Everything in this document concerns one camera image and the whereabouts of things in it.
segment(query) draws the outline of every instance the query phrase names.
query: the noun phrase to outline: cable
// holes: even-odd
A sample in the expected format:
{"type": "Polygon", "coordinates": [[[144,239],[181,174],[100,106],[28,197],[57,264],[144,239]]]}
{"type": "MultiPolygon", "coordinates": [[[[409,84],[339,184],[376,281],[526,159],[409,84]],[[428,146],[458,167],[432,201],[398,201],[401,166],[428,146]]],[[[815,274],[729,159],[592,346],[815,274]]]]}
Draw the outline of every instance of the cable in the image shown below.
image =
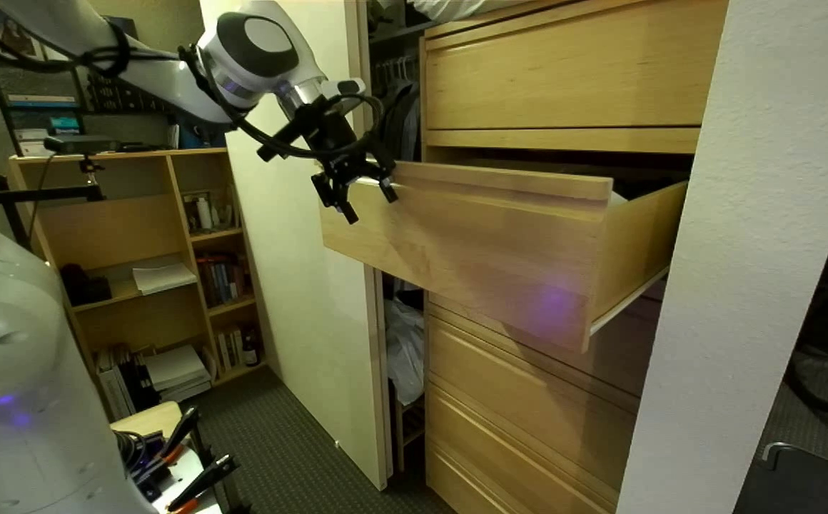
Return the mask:
{"type": "Polygon", "coordinates": [[[28,69],[28,70],[44,70],[44,73],[60,73],[60,70],[71,70],[74,64],[85,64],[85,69],[94,69],[100,73],[118,76],[125,70],[128,60],[177,60],[174,53],[131,47],[122,27],[118,27],[111,22],[110,22],[110,27],[118,36],[118,44],[97,44],[97,47],[82,52],[81,57],[70,57],[67,62],[31,60],[0,39],[0,62],[28,69]]]}
{"type": "Polygon", "coordinates": [[[351,150],[359,150],[359,149],[372,146],[372,139],[376,136],[376,126],[384,123],[384,102],[376,97],[339,90],[337,97],[351,97],[351,100],[368,102],[375,107],[375,129],[368,129],[357,143],[339,146],[339,149],[331,149],[331,150],[308,150],[308,149],[287,146],[287,143],[275,139],[272,133],[267,133],[264,129],[251,126],[245,120],[245,114],[239,114],[239,107],[235,107],[221,93],[221,84],[211,79],[215,76],[211,73],[215,57],[208,52],[202,52],[202,57],[199,57],[202,73],[197,73],[197,62],[195,62],[195,53],[192,52],[181,47],[181,57],[189,62],[195,79],[208,90],[208,97],[231,117],[231,123],[239,132],[245,132],[248,136],[255,136],[257,143],[272,146],[277,153],[315,157],[315,159],[345,157],[351,150]]]}
{"type": "MultiPolygon", "coordinates": [[[[57,157],[57,153],[48,153],[48,159],[44,161],[44,174],[40,174],[40,181],[37,181],[35,191],[44,191],[54,157],[57,157]]],[[[35,231],[37,213],[40,213],[40,201],[35,199],[35,207],[31,207],[31,217],[28,217],[28,223],[27,223],[27,231],[35,231]]]]}

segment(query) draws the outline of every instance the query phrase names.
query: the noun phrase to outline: purple light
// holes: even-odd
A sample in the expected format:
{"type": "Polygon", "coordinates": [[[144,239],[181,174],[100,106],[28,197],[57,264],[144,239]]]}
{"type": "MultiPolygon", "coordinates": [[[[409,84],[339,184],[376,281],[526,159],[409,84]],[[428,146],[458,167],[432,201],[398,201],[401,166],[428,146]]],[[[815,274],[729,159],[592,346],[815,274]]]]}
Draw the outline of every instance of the purple light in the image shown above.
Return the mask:
{"type": "Polygon", "coordinates": [[[18,393],[0,393],[0,407],[14,404],[18,393]]]}
{"type": "Polygon", "coordinates": [[[14,411],[14,414],[12,414],[12,424],[14,424],[14,427],[31,427],[35,420],[31,420],[28,414],[24,414],[24,411],[14,411]]]}

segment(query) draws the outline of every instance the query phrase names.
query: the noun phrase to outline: wooden drawer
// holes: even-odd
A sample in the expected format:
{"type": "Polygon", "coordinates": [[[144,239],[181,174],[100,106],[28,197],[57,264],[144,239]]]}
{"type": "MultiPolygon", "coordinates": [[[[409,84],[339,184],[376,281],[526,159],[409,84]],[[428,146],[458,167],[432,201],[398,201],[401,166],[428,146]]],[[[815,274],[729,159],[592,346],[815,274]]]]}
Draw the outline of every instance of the wooden drawer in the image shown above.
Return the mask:
{"type": "Polygon", "coordinates": [[[585,0],[432,33],[426,143],[688,153],[722,16],[725,0],[585,0]]]}
{"type": "Polygon", "coordinates": [[[611,201],[611,176],[401,161],[398,201],[351,187],[359,223],[324,211],[329,249],[501,319],[544,351],[592,331],[666,274],[686,184],[611,201]]]}
{"type": "Polygon", "coordinates": [[[595,383],[606,383],[632,397],[643,397],[643,383],[649,370],[659,299],[643,294],[621,316],[609,319],[583,347],[552,347],[539,340],[512,340],[506,321],[482,316],[474,307],[452,301],[448,297],[428,294],[428,319],[454,324],[472,341],[486,351],[508,353],[531,367],[544,367],[554,377],[578,377],[578,370],[592,373],[595,383]]]}
{"type": "MultiPolygon", "coordinates": [[[[459,477],[448,501],[486,500],[486,506],[501,506],[502,510],[611,510],[611,506],[598,506],[572,483],[558,477],[552,468],[526,457],[516,444],[506,441],[501,434],[486,427],[479,420],[469,416],[441,390],[428,393],[428,430],[426,444],[428,454],[445,458],[459,477]]],[[[448,488],[441,477],[426,477],[434,491],[444,493],[448,488]]]]}
{"type": "Polygon", "coordinates": [[[458,407],[544,461],[578,491],[609,506],[616,500],[635,398],[583,377],[552,373],[448,321],[428,319],[428,397],[444,393],[458,407]]]}
{"type": "Polygon", "coordinates": [[[426,484],[444,496],[454,510],[506,510],[489,491],[469,480],[444,454],[426,451],[426,484]]]}

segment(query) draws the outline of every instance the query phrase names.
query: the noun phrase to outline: book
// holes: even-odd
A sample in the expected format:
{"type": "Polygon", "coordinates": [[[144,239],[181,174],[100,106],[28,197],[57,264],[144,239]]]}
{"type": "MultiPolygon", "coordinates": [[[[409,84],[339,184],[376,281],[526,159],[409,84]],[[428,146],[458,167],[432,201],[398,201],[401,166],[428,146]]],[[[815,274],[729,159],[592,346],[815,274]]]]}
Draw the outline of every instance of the book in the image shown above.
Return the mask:
{"type": "Polygon", "coordinates": [[[244,361],[257,366],[264,360],[264,337],[255,324],[244,329],[244,361]]]}
{"type": "Polygon", "coordinates": [[[122,370],[118,366],[118,357],[111,351],[97,353],[97,377],[105,393],[110,416],[121,420],[135,414],[135,401],[128,397],[128,386],[122,379],[122,370]]]}
{"type": "Polygon", "coordinates": [[[118,347],[118,366],[125,379],[135,411],[158,404],[160,393],[151,386],[148,367],[128,347],[118,347]]]}
{"type": "Polygon", "coordinates": [[[184,257],[164,257],[131,264],[131,280],[141,294],[158,294],[197,281],[195,271],[184,257]]]}
{"type": "Polygon", "coordinates": [[[227,337],[227,331],[217,331],[215,337],[217,337],[215,341],[217,341],[217,357],[221,357],[221,377],[227,377],[235,367],[231,351],[229,351],[229,337],[227,337]]]}
{"type": "Polygon", "coordinates": [[[238,366],[245,366],[244,361],[244,329],[239,324],[231,324],[229,331],[227,331],[229,337],[227,337],[227,347],[229,347],[229,360],[231,360],[231,366],[238,367],[238,366]]]}
{"type": "Polygon", "coordinates": [[[208,373],[215,379],[221,379],[221,357],[215,353],[215,341],[211,346],[197,346],[197,353],[202,357],[208,373]]]}
{"type": "Polygon", "coordinates": [[[197,271],[211,307],[251,291],[239,253],[197,253],[197,271]]]}
{"type": "Polygon", "coordinates": [[[199,217],[197,217],[197,197],[184,197],[184,211],[185,211],[185,223],[189,223],[189,231],[199,231],[199,217]]]}

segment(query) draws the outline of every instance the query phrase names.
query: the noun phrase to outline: white pillar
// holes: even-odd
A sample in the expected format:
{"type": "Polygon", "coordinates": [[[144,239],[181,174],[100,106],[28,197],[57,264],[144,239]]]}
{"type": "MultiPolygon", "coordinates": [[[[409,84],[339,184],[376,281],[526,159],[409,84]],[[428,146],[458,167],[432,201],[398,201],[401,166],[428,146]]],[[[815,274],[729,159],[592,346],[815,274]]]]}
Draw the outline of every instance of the white pillar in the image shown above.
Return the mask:
{"type": "Polygon", "coordinates": [[[621,514],[729,514],[828,253],[828,3],[731,0],[621,514]]]}

